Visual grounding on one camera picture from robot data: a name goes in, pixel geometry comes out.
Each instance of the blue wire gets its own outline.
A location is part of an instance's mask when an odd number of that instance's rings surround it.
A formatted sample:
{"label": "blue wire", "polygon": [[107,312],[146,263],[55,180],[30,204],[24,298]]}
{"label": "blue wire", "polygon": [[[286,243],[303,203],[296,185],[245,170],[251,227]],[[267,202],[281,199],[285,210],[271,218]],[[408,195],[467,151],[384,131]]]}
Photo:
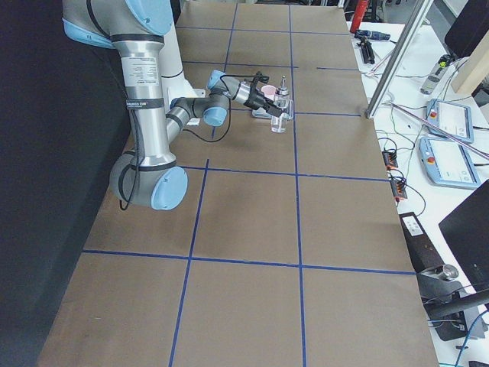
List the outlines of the blue wire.
{"label": "blue wire", "polygon": [[467,342],[468,342],[468,338],[470,337],[471,333],[472,333],[472,329],[474,329],[474,326],[475,324],[479,321],[479,319],[481,317],[483,317],[487,312],[489,312],[489,310],[486,310],[484,311],[483,313],[481,313],[479,316],[477,316],[475,318],[475,320],[472,322],[472,325],[471,327],[468,328],[468,332],[467,332],[467,336],[465,336],[465,340],[464,340],[464,343],[461,345],[461,348],[460,348],[460,352],[458,352],[458,357],[457,357],[457,362],[455,362],[455,367],[458,366],[458,363],[460,362],[460,358],[461,358],[461,355],[462,353],[464,352],[465,350],[465,346],[467,345]]}

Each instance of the brown table surface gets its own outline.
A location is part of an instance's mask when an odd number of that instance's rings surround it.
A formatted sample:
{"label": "brown table surface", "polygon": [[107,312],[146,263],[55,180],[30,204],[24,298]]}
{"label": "brown table surface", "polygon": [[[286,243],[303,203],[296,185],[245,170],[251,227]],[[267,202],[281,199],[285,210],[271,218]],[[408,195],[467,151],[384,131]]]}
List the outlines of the brown table surface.
{"label": "brown table surface", "polygon": [[108,193],[38,364],[437,365],[342,11],[187,2],[176,28],[194,87],[285,75],[295,119],[182,133],[170,212]]}

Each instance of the robotic arm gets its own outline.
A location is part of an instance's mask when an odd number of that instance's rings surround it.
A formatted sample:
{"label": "robotic arm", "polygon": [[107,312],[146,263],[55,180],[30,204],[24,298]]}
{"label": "robotic arm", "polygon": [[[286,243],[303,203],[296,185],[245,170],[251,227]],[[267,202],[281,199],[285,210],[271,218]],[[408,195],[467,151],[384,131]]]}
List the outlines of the robotic arm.
{"label": "robotic arm", "polygon": [[110,187],[127,203],[169,210],[182,201],[188,179],[170,143],[190,119],[222,125],[228,99],[282,112],[257,89],[268,80],[260,73],[248,85],[215,70],[209,97],[196,98],[183,75],[169,0],[63,0],[63,23],[73,40],[115,48],[121,56],[135,147],[114,164]]}

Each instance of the white wall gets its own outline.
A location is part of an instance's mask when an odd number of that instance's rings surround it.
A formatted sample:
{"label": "white wall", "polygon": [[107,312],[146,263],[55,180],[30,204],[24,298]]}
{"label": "white wall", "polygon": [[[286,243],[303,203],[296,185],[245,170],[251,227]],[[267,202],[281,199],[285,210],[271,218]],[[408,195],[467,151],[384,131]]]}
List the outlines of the white wall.
{"label": "white wall", "polygon": [[455,17],[458,17],[468,0],[443,0]]}

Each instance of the metal pole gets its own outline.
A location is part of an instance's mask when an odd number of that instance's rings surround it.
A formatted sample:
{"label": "metal pole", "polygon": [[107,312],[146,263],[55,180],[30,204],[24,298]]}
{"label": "metal pole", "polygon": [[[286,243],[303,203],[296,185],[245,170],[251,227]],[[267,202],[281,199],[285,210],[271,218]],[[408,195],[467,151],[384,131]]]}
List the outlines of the metal pole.
{"label": "metal pole", "polygon": [[489,302],[489,289],[471,294],[467,297],[452,300],[447,304],[440,304],[433,307],[427,307],[426,312],[429,317],[434,320],[439,320],[441,317],[451,315],[471,307],[477,307],[479,304]]}
{"label": "metal pole", "polygon": [[372,96],[372,100],[367,107],[365,115],[369,119],[374,117],[377,109],[381,105],[385,93],[387,93],[389,90],[390,84],[396,76],[400,62],[403,59],[407,48],[413,42],[414,36],[416,36],[419,27],[421,27],[426,13],[428,12],[432,3],[433,0],[418,0],[418,2],[414,5],[413,13],[410,16],[410,19],[407,21],[407,24],[403,29],[403,33],[399,37],[394,53],[390,58],[384,74],[382,75],[381,81],[379,82],[379,85]]}
{"label": "metal pole", "polygon": [[452,135],[452,134],[446,132],[445,130],[443,130],[440,127],[426,121],[425,119],[421,119],[419,116],[414,115],[411,111],[408,111],[407,109],[403,109],[401,106],[397,105],[396,103],[389,102],[388,104],[393,106],[395,109],[398,109],[399,111],[405,113],[406,115],[412,117],[413,119],[421,122],[422,124],[428,126],[432,130],[435,130],[439,134],[444,135],[445,137],[454,141],[458,145],[461,145],[462,147],[467,148],[469,151],[472,151],[474,154],[478,155],[479,157],[482,157],[482,158],[487,159],[489,161],[489,153],[486,153],[484,151],[479,151],[477,148],[475,148],[475,147],[467,144],[466,142],[460,140],[455,135]]}

